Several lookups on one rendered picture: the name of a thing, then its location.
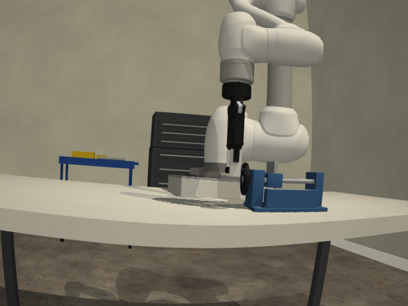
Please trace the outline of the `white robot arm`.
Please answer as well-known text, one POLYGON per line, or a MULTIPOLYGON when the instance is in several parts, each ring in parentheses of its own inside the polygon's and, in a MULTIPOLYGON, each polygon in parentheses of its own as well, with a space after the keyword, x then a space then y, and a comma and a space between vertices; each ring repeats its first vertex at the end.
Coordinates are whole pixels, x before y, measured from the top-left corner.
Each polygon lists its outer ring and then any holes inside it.
MULTIPOLYGON (((304 11, 306 0, 229 3, 234 12, 223 18, 219 33, 220 82, 252 85, 254 64, 268 63, 266 106, 258 120, 248 119, 245 112, 241 168, 245 161, 296 161, 306 155, 309 135, 291 108, 292 67, 315 66, 323 59, 321 38, 292 24, 296 14, 304 11)), ((240 180, 225 172, 227 107, 220 106, 212 114, 205 135, 204 165, 189 169, 189 174, 240 180)))

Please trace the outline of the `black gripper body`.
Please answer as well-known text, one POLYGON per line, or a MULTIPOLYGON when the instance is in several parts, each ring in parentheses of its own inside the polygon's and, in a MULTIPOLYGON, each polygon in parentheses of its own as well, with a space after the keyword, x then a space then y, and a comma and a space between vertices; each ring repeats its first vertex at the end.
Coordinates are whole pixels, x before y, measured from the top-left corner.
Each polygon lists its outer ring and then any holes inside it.
POLYGON ((243 101, 251 99, 251 86, 242 82, 226 82, 222 85, 222 97, 231 101, 234 117, 234 108, 237 101, 243 104, 243 101))

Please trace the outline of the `blue bench vise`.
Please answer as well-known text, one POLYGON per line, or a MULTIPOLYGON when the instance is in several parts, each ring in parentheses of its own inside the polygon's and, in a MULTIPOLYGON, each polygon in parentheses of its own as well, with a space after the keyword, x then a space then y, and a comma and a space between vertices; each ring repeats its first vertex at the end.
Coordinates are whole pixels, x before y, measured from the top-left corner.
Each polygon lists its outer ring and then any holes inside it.
POLYGON ((310 171, 306 172, 306 178, 303 179, 282 178, 283 174, 278 173, 278 161, 266 162, 266 172, 250 170, 249 164, 244 163, 240 174, 240 191, 245 195, 244 206, 254 212, 328 211, 328 208, 322 207, 324 173, 310 171), (282 188, 282 183, 306 185, 305 189, 276 189, 282 188), (264 187, 274 189, 264 190, 264 187))

